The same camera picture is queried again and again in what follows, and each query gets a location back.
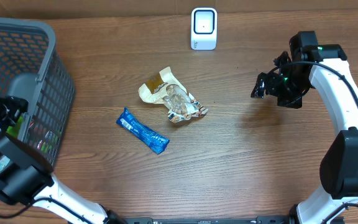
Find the beige nut snack pouch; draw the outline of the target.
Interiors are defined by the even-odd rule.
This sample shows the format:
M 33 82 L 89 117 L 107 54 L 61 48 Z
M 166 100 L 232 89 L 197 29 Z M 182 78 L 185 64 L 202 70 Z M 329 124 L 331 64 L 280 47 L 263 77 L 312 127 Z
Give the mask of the beige nut snack pouch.
M 144 103 L 164 105 L 173 123 L 205 116 L 204 107 L 174 76 L 170 67 L 143 83 L 138 89 Z

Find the blue snack bar wrapper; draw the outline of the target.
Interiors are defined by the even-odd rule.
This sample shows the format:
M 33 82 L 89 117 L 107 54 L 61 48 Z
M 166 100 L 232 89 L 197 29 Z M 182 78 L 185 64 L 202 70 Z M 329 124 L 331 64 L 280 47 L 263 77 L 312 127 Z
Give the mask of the blue snack bar wrapper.
M 170 142 L 168 138 L 138 121 L 127 108 L 124 108 L 116 123 L 132 133 L 157 155 L 161 154 Z

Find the green snack pouch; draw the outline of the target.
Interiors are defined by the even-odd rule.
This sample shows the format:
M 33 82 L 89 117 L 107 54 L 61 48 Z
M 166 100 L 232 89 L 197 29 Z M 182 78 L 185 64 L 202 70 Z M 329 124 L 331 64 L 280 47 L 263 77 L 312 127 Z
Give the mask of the green snack pouch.
M 25 121 L 24 117 L 21 116 L 18 120 L 17 123 L 14 126 L 9 126 L 6 130 L 6 132 L 8 134 L 10 134 L 11 136 L 18 138 L 19 132 L 20 132 L 20 128 L 22 123 Z

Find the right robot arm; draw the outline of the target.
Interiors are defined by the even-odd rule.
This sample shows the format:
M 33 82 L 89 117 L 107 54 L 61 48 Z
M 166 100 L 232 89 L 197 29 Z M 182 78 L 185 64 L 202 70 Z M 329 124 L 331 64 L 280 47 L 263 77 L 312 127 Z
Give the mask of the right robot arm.
M 257 217 L 257 223 L 344 223 L 340 213 L 358 208 L 358 87 L 339 44 L 320 45 L 315 32 L 300 31 L 289 45 L 275 68 L 258 75 L 251 97 L 272 95 L 278 106 L 298 109 L 313 88 L 336 137 L 320 163 L 320 186 L 287 216 Z

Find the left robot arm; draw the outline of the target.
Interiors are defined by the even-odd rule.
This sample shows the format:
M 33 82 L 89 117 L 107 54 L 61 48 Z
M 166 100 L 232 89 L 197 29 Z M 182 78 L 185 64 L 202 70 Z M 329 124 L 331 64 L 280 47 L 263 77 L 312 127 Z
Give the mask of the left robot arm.
M 0 98 L 0 201 L 24 208 L 2 219 L 17 217 L 30 207 L 46 209 L 68 223 L 125 223 L 98 203 L 91 202 L 61 183 L 53 167 L 38 151 L 7 133 L 28 102 L 22 98 Z

